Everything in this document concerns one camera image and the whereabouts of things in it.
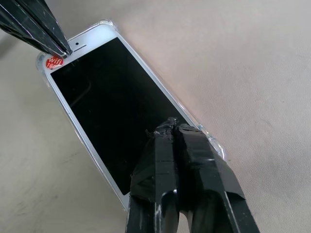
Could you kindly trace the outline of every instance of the wifi sticker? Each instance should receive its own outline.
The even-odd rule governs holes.
[[[64,59],[63,58],[59,58],[59,57],[50,57],[46,63],[45,66],[47,69],[54,69],[56,67],[61,67],[64,63]]]

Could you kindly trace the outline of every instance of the white phone bezel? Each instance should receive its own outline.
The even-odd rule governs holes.
[[[47,84],[50,86],[53,91],[55,92],[56,96],[58,97],[60,103],[62,104],[66,114],[68,115],[69,119],[71,120],[75,131],[80,138],[81,142],[85,145],[86,149],[90,153],[91,157],[93,158],[95,164],[97,165],[100,172],[104,175],[108,183],[113,188],[114,192],[118,196],[119,200],[121,201],[122,205],[124,206],[125,210],[128,209],[129,204],[129,193],[123,195],[120,191],[119,187],[113,180],[111,174],[109,173],[107,167],[104,165],[103,161],[100,159],[97,151],[93,147],[91,141],[89,140],[88,136],[82,129],[80,123],[78,122],[77,118],[75,117],[74,113],[72,112],[71,108],[69,107],[68,103],[66,102],[65,98],[63,97],[62,93],[58,89],[56,83],[54,82],[51,74],[56,70],[62,68],[63,66],[71,63],[72,61],[78,59],[79,57],[89,53],[90,51],[98,48],[99,46],[109,42],[110,40],[118,38],[125,47],[131,52],[134,58],[139,62],[139,64],[144,68],[144,70],[148,73],[151,79],[156,83],[156,85],[161,89],[161,91],[166,95],[166,97],[171,101],[174,107],[179,111],[179,113],[183,116],[183,118],[190,124],[200,130],[202,130],[213,144],[213,140],[215,140],[198,121],[190,114],[190,112],[182,105],[182,103],[172,94],[171,91],[168,90],[167,87],[164,86],[163,80],[161,80],[148,66],[147,64],[141,59],[141,57],[133,50],[133,48],[125,41],[125,39],[118,33],[116,28],[112,26],[110,21],[101,21],[100,23],[93,25],[90,29],[86,30],[85,32],[77,35],[73,39],[69,40],[69,44],[74,51],[72,55],[64,59],[64,62],[61,67],[56,67],[54,69],[46,68],[46,60],[51,58],[51,55],[44,54],[39,56],[37,66],[38,69],[44,72],[47,78]],[[225,152],[220,156],[225,159]]]

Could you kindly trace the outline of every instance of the beige fabric surface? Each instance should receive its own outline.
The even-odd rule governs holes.
[[[310,1],[58,2],[68,36],[117,23],[224,144],[263,233],[310,232]]]
[[[310,1],[47,3],[67,37],[103,18],[118,25],[184,105],[225,146],[262,233],[310,232]],[[102,184],[34,68],[25,71],[33,62],[21,56],[34,58],[36,51],[20,43],[15,49],[24,52],[9,53],[0,61],[0,167],[3,161],[11,170],[20,165],[19,176],[8,176],[5,167],[0,170],[0,195],[6,202],[0,202],[0,232],[122,232],[125,213],[118,200]],[[19,86],[21,74],[9,68],[12,63],[22,64],[31,88]],[[20,147],[24,138],[27,145]],[[70,157],[73,148],[80,151],[77,158]],[[29,156],[15,159],[24,151]],[[73,162],[64,165],[68,159]],[[37,164],[37,171],[30,174],[28,169],[33,170],[38,160],[44,166]],[[80,180],[73,174],[79,174]],[[21,176],[29,184],[17,192]],[[24,197],[27,190],[31,190],[29,199]],[[103,210],[111,205],[116,206],[115,212]],[[186,229],[184,221],[182,224],[181,232]]]

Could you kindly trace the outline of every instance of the smartphone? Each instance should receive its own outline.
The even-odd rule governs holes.
[[[153,132],[168,117],[202,130],[225,159],[222,146],[146,65],[111,21],[93,25],[69,43],[71,56],[57,60],[42,53],[37,67],[126,210],[131,174],[148,140],[147,132]]]

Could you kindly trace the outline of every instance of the clear phone case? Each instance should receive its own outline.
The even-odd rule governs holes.
[[[176,95],[173,94],[173,92],[169,89],[169,87],[167,85],[165,85],[165,82],[160,78],[160,76],[158,74],[156,74],[156,72],[154,72],[143,60],[142,58],[133,50],[133,48],[127,43],[127,41],[120,35],[117,27],[115,26],[115,24],[110,21],[110,20],[102,20],[96,24],[94,24],[93,26],[91,26],[90,28],[86,29],[84,32],[76,35],[75,37],[71,38],[75,39],[76,37],[88,32],[89,30],[92,30],[95,27],[98,27],[102,24],[106,24],[109,25],[110,27],[113,28],[113,30],[116,32],[116,34],[118,35],[118,38],[121,39],[121,41],[123,42],[123,44],[129,49],[129,51],[132,53],[132,55],[137,59],[137,61],[140,63],[140,65],[149,72],[150,77],[153,79],[153,81],[156,83],[156,85],[161,89],[161,91],[166,95],[166,97],[171,101],[171,103],[174,105],[174,107],[180,112],[180,114],[184,117],[184,119],[188,122],[188,124],[190,124],[191,126],[194,126],[198,129],[200,129],[208,138],[209,142],[211,143],[211,145],[215,148],[215,150],[217,151],[218,155],[221,156],[225,161],[227,161],[227,154],[223,148],[223,146],[218,142],[217,139],[215,139],[204,127],[202,124],[200,124],[195,117],[193,117],[193,115],[184,107],[184,105],[181,103],[181,101],[176,97]],[[74,125],[75,131],[77,132],[78,136],[80,137],[81,141],[84,143],[84,145],[86,146],[86,148],[89,148],[86,145],[86,141],[83,139],[84,135],[81,134],[81,130],[79,129],[79,124],[75,124],[74,121],[72,120],[72,117],[69,114],[68,109],[66,109],[66,105],[64,104],[63,99],[61,99],[57,93],[57,91],[55,90],[55,88],[52,86],[51,81],[49,80],[49,78],[47,77],[45,71],[44,71],[44,60],[45,57],[48,56],[48,54],[46,53],[40,53],[37,57],[37,61],[36,61],[36,67],[39,70],[39,72],[41,72],[43,74],[43,76],[45,77],[45,81],[48,85],[48,87],[50,87],[54,93],[57,95],[58,100],[60,101],[60,103],[62,104],[64,111],[66,112],[67,116],[70,118],[72,124]],[[88,149],[88,151],[91,153],[95,163],[98,162],[96,161],[96,157],[94,157],[94,155],[92,154],[92,152]],[[123,201],[123,199],[121,198],[121,195],[116,192],[116,194],[118,195],[119,199],[121,200],[121,202],[123,203],[125,209],[127,209],[127,203],[125,203],[125,201]]]

